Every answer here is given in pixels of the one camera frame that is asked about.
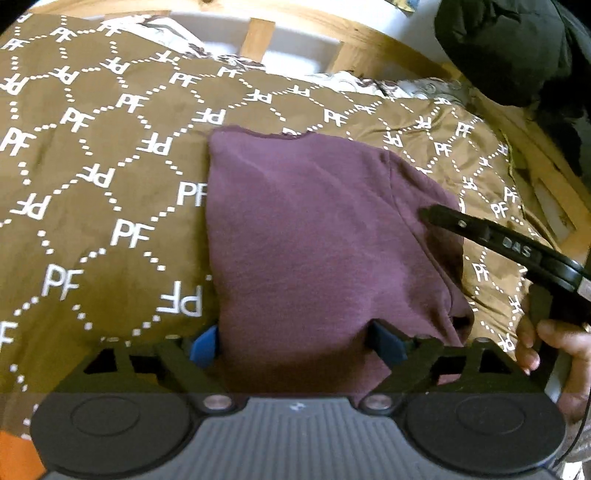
maroon t-shirt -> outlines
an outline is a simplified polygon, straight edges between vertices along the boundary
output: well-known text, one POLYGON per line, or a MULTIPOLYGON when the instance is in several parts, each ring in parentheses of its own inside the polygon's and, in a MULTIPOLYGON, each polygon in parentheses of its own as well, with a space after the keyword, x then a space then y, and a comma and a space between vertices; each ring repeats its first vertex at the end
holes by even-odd
POLYGON ((372 318, 460 346, 473 322, 462 239, 418 211, 457 199, 388 150, 216 130, 206 217, 220 370, 249 394, 359 397, 389 375, 372 318))

round black pad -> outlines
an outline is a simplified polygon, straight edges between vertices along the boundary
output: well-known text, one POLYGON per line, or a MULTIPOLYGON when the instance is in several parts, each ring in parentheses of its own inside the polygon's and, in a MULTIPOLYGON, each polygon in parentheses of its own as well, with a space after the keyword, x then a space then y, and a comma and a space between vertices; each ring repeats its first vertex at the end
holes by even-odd
POLYGON ((191 417, 175 394, 50 394, 31 437, 44 466, 81 478, 139 474, 187 437, 191 417))
POLYGON ((566 425, 543 393, 430 392, 411 402, 408 433, 437 463, 473 475, 512 475, 544 466, 566 425))

bedding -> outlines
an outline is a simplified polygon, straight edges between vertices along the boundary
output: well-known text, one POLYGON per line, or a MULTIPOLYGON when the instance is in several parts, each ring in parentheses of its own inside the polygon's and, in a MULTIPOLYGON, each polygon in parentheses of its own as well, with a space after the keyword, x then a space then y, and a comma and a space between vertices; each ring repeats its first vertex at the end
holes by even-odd
MULTIPOLYGON (((127 15, 109 18, 105 25, 117 26, 120 30, 200 59, 215 59, 244 70, 266 70, 264 64, 240 55, 214 56, 201 39, 186 30, 177 21, 158 15, 127 15)), ((469 89, 460 82, 445 82, 438 78, 419 80, 376 80, 358 78, 351 72, 313 73, 294 77, 331 88, 337 92, 357 92, 383 98, 445 98, 454 105, 466 106, 470 101, 469 89)))
MULTIPOLYGON (((207 136, 222 125, 388 150, 461 211, 545 242, 507 143, 444 97, 336 92, 50 15, 0 38, 0 79, 3 439, 29 439, 40 399, 101 343, 188 336, 217 319, 204 206, 207 136)), ((463 258, 471 338, 511 354, 525 270, 471 242, 463 258)))

wooden bed frame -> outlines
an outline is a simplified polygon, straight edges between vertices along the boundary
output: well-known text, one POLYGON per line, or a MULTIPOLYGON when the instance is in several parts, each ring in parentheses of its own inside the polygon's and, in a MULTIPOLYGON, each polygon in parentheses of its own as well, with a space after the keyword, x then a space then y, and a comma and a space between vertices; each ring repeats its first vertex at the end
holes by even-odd
MULTIPOLYGON (((328 73, 348 70, 357 76, 375 77, 385 62, 392 62, 419 77, 449 80, 462 76, 452 65, 439 65, 363 24, 281 0, 57 0, 32 10, 80 18, 104 15, 107 19, 125 14, 166 16, 173 11, 250 18, 240 54, 255 61, 262 60, 278 24, 338 40, 340 46, 328 73)), ((532 182, 542 182, 568 216, 574 231, 560 244, 560 249, 584 263, 591 248, 591 194, 523 109, 503 107, 483 95, 478 95, 477 101, 485 119, 500 128, 512 147, 524 155, 532 182)))

bed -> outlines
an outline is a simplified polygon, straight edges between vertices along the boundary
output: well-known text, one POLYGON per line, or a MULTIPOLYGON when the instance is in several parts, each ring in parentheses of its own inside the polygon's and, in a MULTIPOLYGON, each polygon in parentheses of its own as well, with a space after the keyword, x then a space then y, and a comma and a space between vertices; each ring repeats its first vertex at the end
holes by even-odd
MULTIPOLYGON (((0 244, 22 243, 0 252, 11 279, 0 306, 1 384, 12 394, 1 435, 24 442, 11 448, 30 453, 31 413, 89 349, 192 335, 216 318, 202 209, 207 165, 194 159, 205 155, 205 134, 227 122, 262 133, 320 131, 392 150, 454 193, 462 211, 586 258, 591 196, 527 114, 474 91, 462 105, 460 88, 448 88, 462 82, 460 72, 387 35, 267 0, 58 0, 31 13, 2 39, 30 45, 0 52, 3 77, 19 75, 0 92, 0 158, 11 162, 0 177, 0 244), (246 19, 238 55, 190 57, 104 23, 202 12, 246 19), (326 73, 365 80, 343 91, 323 84, 332 77, 264 72, 274 32, 285 26, 330 39, 326 73), (371 80, 385 65, 427 80, 413 83, 417 95, 396 96, 403 82, 371 80), (364 87, 374 94, 360 93, 364 87), (158 159, 149 172, 138 167, 148 154, 158 159), (165 183, 151 183, 154 175, 165 183), (50 202, 61 213, 52 214, 50 202), (110 265, 124 265, 124 274, 113 276, 110 265), (43 323, 49 316, 62 320, 43 323), (59 347, 44 350, 50 343, 59 347)), ((512 355, 525 273, 466 242, 471 338, 490 337, 512 355)), ((15 464, 1 468, 0 478, 12 480, 15 464)), ((27 468, 19 478, 38 474, 38 464, 27 468)))

